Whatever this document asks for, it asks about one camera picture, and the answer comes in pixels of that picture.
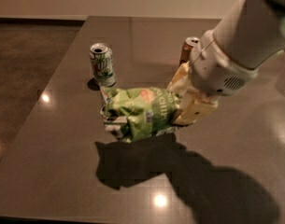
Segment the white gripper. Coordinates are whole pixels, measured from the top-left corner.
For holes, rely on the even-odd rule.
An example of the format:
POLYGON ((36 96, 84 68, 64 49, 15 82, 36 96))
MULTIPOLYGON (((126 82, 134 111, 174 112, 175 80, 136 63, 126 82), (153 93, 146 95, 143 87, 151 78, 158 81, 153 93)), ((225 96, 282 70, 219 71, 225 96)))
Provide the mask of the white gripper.
POLYGON ((169 91, 184 95, 172 123, 188 126, 209 115, 219 105, 209 96, 234 95, 257 74, 258 69, 244 68, 232 61, 215 41, 213 31, 206 31, 192 49, 189 62, 179 66, 167 86, 169 91))

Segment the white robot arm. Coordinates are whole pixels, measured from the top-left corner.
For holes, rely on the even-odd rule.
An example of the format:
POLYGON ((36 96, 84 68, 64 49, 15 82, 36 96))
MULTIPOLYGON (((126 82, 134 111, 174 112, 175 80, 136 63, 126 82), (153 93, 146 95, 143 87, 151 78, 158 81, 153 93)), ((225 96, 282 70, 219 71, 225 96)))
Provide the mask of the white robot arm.
POLYGON ((285 49, 285 0, 237 0, 203 34, 168 89, 181 96, 171 123, 187 126, 213 112, 257 77, 259 66, 285 49))

